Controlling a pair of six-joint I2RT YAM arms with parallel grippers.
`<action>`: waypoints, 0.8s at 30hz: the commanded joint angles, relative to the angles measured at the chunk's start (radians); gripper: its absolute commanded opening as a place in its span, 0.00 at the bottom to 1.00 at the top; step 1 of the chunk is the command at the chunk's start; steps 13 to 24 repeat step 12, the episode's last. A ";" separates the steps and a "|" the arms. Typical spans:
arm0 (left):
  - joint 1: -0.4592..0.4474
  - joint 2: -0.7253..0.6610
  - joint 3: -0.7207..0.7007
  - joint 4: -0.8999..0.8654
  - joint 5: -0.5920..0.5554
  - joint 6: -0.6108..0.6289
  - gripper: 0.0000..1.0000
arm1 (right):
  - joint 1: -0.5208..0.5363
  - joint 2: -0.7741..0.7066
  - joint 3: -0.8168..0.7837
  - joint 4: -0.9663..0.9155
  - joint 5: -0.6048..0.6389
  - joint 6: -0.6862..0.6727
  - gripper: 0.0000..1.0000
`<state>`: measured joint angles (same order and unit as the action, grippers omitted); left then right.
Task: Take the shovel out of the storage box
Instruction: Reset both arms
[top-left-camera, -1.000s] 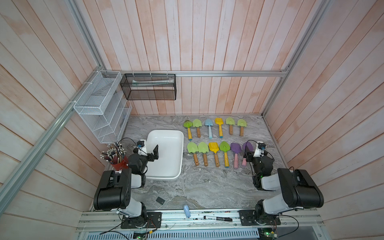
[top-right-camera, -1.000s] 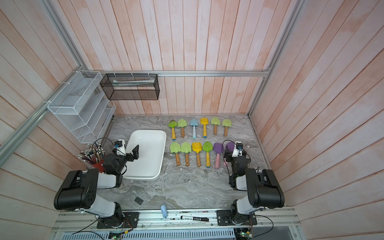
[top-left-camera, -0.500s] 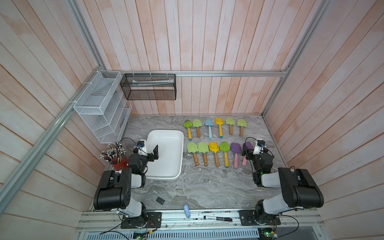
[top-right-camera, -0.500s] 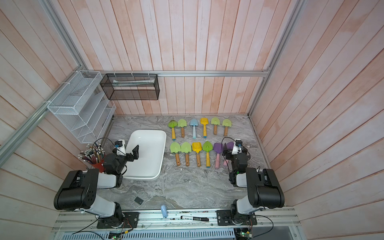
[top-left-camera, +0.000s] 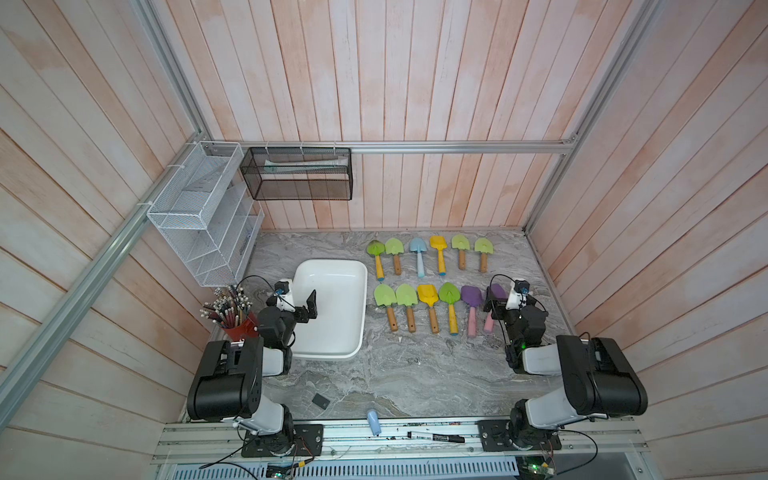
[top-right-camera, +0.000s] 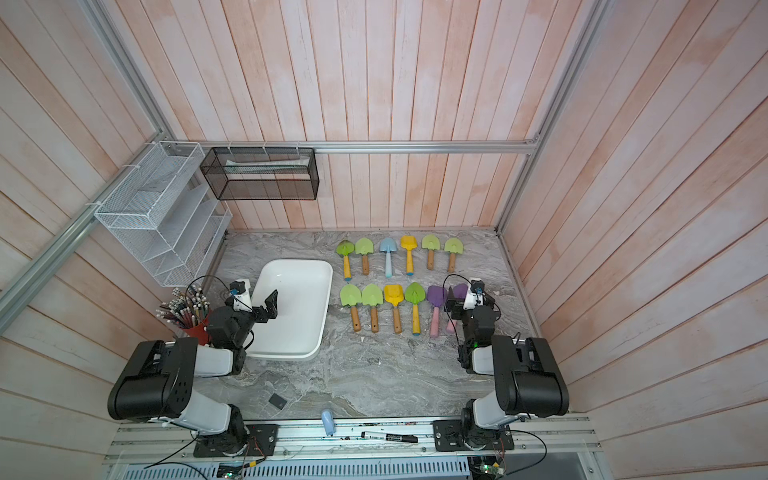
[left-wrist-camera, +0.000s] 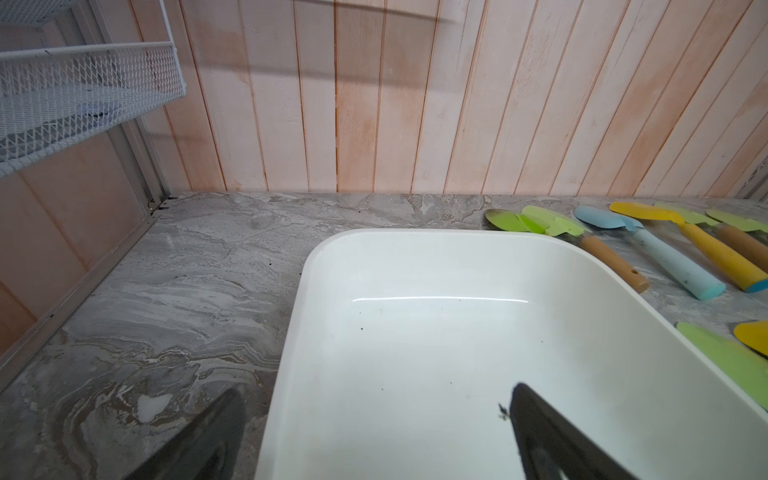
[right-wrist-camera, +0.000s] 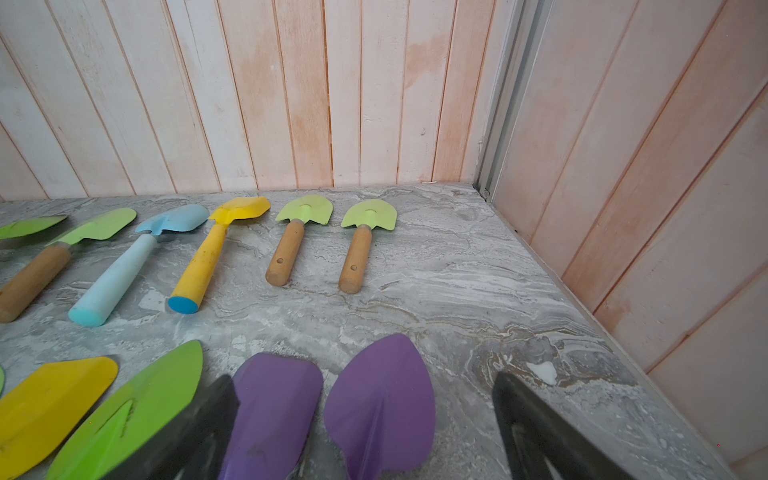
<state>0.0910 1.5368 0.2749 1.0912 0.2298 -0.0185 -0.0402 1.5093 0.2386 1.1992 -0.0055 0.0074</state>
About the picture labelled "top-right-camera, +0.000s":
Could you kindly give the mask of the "purple shovel round blade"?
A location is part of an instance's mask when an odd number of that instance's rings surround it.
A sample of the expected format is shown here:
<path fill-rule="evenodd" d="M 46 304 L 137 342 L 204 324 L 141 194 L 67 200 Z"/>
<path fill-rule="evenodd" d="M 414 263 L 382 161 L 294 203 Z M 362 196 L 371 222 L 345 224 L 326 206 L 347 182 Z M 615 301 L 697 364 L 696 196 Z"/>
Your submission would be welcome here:
<path fill-rule="evenodd" d="M 461 302 L 464 301 L 466 298 L 467 292 L 468 292 L 469 286 L 467 284 L 459 284 L 454 286 L 451 291 L 452 295 L 456 300 L 460 300 Z M 447 331 L 448 332 L 455 332 L 455 321 L 450 320 L 447 325 Z"/>

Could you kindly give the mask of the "purple shovel square blade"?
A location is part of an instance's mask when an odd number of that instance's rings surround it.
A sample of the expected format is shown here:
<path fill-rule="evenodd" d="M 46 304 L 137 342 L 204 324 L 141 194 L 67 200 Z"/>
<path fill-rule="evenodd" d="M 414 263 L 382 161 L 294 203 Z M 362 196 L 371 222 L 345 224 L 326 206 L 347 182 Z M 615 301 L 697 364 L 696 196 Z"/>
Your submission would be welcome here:
<path fill-rule="evenodd" d="M 430 323 L 430 337 L 437 338 L 440 331 L 440 313 L 446 300 L 446 290 L 439 285 L 431 285 L 427 289 L 426 298 L 432 306 L 432 317 Z"/>

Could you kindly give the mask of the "green shovel yellow blue handle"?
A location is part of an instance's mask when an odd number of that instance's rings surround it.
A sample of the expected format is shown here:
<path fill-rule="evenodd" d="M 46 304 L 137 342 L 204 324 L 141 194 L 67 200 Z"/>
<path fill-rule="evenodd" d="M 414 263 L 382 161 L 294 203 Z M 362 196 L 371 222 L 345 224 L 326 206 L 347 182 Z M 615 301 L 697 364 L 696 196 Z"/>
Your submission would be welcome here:
<path fill-rule="evenodd" d="M 405 291 L 405 299 L 412 305 L 412 334 L 421 334 L 419 304 L 426 299 L 426 291 L 418 282 L 411 283 Z"/>

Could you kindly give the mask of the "green spade wooden handle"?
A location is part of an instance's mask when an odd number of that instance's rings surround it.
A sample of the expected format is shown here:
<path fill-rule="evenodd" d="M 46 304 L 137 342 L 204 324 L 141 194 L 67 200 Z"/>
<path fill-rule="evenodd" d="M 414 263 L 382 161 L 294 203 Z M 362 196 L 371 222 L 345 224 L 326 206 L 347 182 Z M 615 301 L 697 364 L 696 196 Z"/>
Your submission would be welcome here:
<path fill-rule="evenodd" d="M 464 244 L 457 237 L 449 238 L 444 244 L 444 250 L 449 253 L 447 272 L 454 273 L 456 270 L 457 257 L 464 253 Z"/>

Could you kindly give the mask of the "light green shovel wide blade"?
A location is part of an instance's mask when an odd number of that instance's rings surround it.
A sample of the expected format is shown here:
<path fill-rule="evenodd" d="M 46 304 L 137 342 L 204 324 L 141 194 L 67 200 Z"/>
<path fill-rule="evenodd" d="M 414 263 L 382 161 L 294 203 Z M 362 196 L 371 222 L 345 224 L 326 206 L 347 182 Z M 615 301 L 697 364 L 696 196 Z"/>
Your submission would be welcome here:
<path fill-rule="evenodd" d="M 361 323 L 357 305 L 362 302 L 362 294 L 359 288 L 352 284 L 346 284 L 340 291 L 340 300 L 343 306 L 350 310 L 352 326 L 355 332 L 361 330 Z"/>

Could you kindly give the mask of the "light green shovel wooden handle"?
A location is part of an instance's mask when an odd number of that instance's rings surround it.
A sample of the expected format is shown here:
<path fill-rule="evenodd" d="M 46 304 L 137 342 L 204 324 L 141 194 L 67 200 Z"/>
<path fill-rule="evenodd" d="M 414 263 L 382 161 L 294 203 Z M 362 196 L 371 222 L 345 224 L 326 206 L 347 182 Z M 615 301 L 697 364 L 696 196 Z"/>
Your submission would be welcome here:
<path fill-rule="evenodd" d="M 434 234 L 423 237 L 421 247 L 427 251 L 427 269 L 433 270 L 435 265 L 435 252 L 441 248 L 440 239 Z"/>

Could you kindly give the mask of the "narrow green trowel wooden handle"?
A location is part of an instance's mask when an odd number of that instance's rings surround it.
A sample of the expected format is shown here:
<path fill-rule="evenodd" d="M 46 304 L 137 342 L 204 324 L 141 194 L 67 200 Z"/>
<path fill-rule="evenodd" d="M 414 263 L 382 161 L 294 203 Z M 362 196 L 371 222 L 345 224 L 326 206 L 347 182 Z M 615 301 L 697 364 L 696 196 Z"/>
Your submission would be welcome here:
<path fill-rule="evenodd" d="M 362 303 L 369 307 L 371 317 L 371 330 L 378 333 L 379 318 L 378 307 L 384 302 L 383 291 L 375 284 L 367 285 L 362 291 Z"/>

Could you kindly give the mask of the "light blue shovel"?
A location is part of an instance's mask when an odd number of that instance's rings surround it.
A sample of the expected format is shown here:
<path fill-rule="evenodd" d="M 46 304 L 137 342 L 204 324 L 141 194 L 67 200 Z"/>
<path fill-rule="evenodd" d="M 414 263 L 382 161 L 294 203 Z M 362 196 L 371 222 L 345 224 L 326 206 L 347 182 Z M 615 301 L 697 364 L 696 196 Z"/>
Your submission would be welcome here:
<path fill-rule="evenodd" d="M 393 238 L 385 238 L 381 241 L 379 250 L 385 254 L 385 276 L 393 277 L 392 254 L 397 251 L 397 243 Z"/>

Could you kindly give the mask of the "olive green pointed shovel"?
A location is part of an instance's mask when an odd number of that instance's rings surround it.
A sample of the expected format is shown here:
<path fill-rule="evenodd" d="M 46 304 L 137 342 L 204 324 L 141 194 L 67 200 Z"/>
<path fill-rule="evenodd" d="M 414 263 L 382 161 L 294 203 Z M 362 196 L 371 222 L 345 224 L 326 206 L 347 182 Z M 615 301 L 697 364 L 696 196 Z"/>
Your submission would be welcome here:
<path fill-rule="evenodd" d="M 355 253 L 361 256 L 362 274 L 370 274 L 369 255 L 374 252 L 373 241 L 369 238 L 360 238 L 355 243 Z"/>

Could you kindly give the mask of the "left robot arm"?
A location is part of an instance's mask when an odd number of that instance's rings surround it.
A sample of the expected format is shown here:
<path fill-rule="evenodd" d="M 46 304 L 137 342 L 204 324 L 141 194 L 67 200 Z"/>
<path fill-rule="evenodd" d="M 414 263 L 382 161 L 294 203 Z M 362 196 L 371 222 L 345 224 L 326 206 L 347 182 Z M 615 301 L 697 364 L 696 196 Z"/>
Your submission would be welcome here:
<path fill-rule="evenodd" d="M 262 306 L 236 310 L 238 298 L 215 309 L 204 346 L 193 337 L 174 342 L 139 343 L 108 396 L 107 411 L 115 420 L 170 423 L 197 433 L 202 446 L 214 453 L 237 456 L 250 435 L 240 409 L 200 393 L 196 378 L 238 375 L 247 358 L 247 337 L 255 324 L 278 316 L 278 291 Z"/>

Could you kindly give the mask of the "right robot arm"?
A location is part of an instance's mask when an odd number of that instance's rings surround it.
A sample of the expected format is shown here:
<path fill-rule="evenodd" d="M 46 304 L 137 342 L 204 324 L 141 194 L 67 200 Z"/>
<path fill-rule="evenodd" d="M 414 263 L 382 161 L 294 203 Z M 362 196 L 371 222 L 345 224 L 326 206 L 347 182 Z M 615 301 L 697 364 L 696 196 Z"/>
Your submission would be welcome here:
<path fill-rule="evenodd" d="M 490 301 L 467 309 L 462 300 L 446 301 L 446 312 L 462 330 L 458 361 L 477 375 L 491 376 L 491 393 L 468 401 L 458 424 L 463 448 L 485 449 L 502 444 L 504 427 L 519 415 L 547 418 L 569 409 L 569 393 L 548 341 L 498 335 L 500 312 Z"/>

